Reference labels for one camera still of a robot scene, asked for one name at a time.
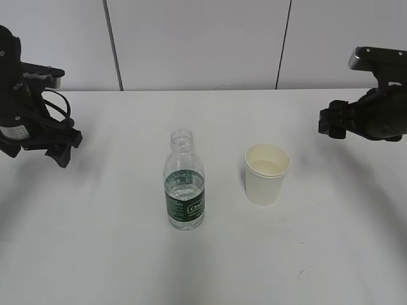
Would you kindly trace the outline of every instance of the green bottle label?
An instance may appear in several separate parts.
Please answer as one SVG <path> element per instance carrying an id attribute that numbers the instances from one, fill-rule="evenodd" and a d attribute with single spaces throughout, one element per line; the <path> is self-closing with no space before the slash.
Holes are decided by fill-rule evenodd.
<path id="1" fill-rule="evenodd" d="M 175 183 L 176 185 L 193 184 L 193 180 L 198 179 L 204 183 L 204 178 L 193 170 L 180 170 L 172 173 L 167 179 L 166 183 Z M 180 222 L 193 221 L 205 210 L 205 189 L 203 189 L 197 196 L 188 199 L 180 200 L 171 197 L 165 192 L 165 200 L 167 202 L 168 214 L 175 220 Z"/>

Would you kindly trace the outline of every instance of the white wall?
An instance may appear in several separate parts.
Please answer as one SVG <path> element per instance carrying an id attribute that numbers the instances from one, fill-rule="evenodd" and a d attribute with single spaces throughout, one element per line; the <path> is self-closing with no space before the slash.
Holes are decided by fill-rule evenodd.
<path id="1" fill-rule="evenodd" d="M 407 50 L 406 17 L 406 0 L 293 0 L 279 89 L 375 86 L 348 59 L 356 46 Z"/>
<path id="2" fill-rule="evenodd" d="M 65 70 L 63 90 L 118 90 L 100 0 L 2 0 L 0 24 L 21 40 L 22 61 Z"/>
<path id="3" fill-rule="evenodd" d="M 107 0 L 125 90 L 274 89 L 290 0 Z M 3 0 L 22 60 L 119 90 L 103 0 Z M 279 89 L 375 86 L 356 46 L 407 50 L 406 0 L 292 0 Z"/>
<path id="4" fill-rule="evenodd" d="M 288 0 L 108 6 L 126 90 L 275 88 Z"/>

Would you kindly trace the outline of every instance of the water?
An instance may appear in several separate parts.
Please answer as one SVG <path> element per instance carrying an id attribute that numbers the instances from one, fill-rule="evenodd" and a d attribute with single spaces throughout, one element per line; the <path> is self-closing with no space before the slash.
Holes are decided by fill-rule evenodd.
<path id="1" fill-rule="evenodd" d="M 179 230 L 198 227 L 204 219 L 204 178 L 193 170 L 178 170 L 164 181 L 170 223 Z"/>
<path id="2" fill-rule="evenodd" d="M 281 168 L 267 160 L 257 160 L 250 163 L 251 168 L 261 175 L 278 175 L 282 172 Z"/>

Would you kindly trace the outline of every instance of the robotic arm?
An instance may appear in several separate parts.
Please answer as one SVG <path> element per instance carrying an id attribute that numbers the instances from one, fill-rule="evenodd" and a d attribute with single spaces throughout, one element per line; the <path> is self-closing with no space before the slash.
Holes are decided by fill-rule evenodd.
<path id="1" fill-rule="evenodd" d="M 368 140 L 400 141 L 407 133 L 407 51 L 358 47 L 349 67 L 372 72 L 378 88 L 351 104 L 332 101 L 320 113 L 319 133 L 344 139 L 349 131 Z"/>
<path id="2" fill-rule="evenodd" d="M 0 25 L 0 150 L 15 158 L 21 147 L 26 151 L 46 149 L 46 155 L 65 168 L 71 159 L 71 147 L 82 141 L 81 132 L 73 128 L 71 108 L 58 88 L 65 72 L 52 67 L 20 61 L 21 44 L 17 37 Z M 51 91 L 60 95 L 67 106 L 63 111 L 42 97 Z M 65 118 L 57 121 L 46 106 Z"/>

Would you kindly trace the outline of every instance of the bottle label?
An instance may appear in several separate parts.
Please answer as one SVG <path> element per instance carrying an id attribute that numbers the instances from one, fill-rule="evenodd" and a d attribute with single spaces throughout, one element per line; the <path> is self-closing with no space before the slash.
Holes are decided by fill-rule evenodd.
<path id="1" fill-rule="evenodd" d="M 165 193 L 168 214 L 175 220 L 188 222 L 197 219 L 205 210 L 205 190 L 190 200 L 179 200 Z"/>

